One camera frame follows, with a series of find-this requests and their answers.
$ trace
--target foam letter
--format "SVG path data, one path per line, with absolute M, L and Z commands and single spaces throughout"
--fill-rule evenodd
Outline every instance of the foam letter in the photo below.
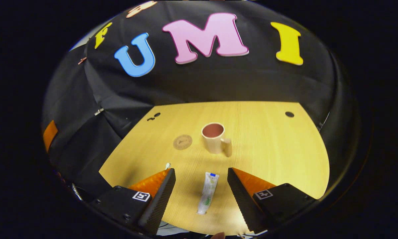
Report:
M 108 27 L 110 27 L 111 25 L 112 23 L 108 23 L 105 27 L 103 27 L 102 30 L 100 30 L 96 34 L 96 45 L 94 46 L 94 49 L 97 49 L 97 47 L 99 47 L 99 45 L 105 40 L 103 36 L 106 35 L 106 33 L 108 33 Z
M 144 62 L 141 65 L 132 63 L 127 46 L 123 46 L 115 52 L 115 58 L 118 59 L 125 72 L 132 77 L 144 76 L 155 67 L 155 55 L 147 42 L 148 36 L 148 33 L 143 33 L 131 41 L 131 45 L 136 45 L 144 58 Z
M 302 65 L 304 60 L 299 56 L 299 40 L 301 36 L 297 30 L 281 23 L 272 22 L 271 25 L 278 30 L 280 35 L 280 51 L 276 53 L 276 58 L 280 61 L 295 65 Z
M 145 2 L 141 5 L 136 6 L 135 8 L 131 9 L 131 11 L 128 12 L 128 15 L 126 16 L 127 18 L 130 18 L 134 15 L 136 15 L 137 13 L 141 12 L 144 9 L 150 8 L 151 6 L 157 4 L 158 2 L 155 1 L 148 1 Z
M 236 15 L 232 13 L 211 14 L 202 30 L 186 20 L 178 20 L 165 25 L 162 30 L 169 32 L 174 40 L 178 56 L 176 63 L 186 64 L 198 58 L 187 42 L 190 42 L 200 53 L 210 57 L 215 38 L 218 38 L 217 54 L 220 56 L 243 56 L 249 49 L 243 45 L 235 24 Z

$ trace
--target round coaster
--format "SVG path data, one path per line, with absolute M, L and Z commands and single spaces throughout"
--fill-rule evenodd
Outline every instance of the round coaster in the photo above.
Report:
M 183 150 L 192 145 L 193 139 L 190 135 L 180 135 L 174 140 L 174 148 Z

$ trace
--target mug handle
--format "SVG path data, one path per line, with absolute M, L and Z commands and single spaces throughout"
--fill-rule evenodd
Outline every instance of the mug handle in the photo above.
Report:
M 223 145 L 224 152 L 227 157 L 231 156 L 233 150 L 231 146 L 231 139 L 221 139 L 221 144 Z

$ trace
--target pink letter m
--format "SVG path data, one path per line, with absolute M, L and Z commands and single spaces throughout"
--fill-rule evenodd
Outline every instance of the pink letter m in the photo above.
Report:
M 175 61 L 178 64 L 186 64 L 198 58 L 197 53 L 192 52 L 187 42 L 190 42 L 204 56 L 210 57 L 215 38 L 218 38 L 219 47 L 217 54 L 220 56 L 244 56 L 249 49 L 243 45 L 237 31 L 236 15 L 232 13 L 211 14 L 202 30 L 186 20 L 178 20 L 165 25 L 162 30 L 169 32 L 174 40 L 178 52 Z

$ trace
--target beige mug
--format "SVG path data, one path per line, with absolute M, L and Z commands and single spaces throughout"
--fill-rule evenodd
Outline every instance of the beige mug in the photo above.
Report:
M 231 139 L 226 139 L 224 135 L 225 127 L 218 122 L 211 122 L 202 128 L 202 137 L 207 150 L 214 154 L 224 151 L 229 157 L 232 154 Z

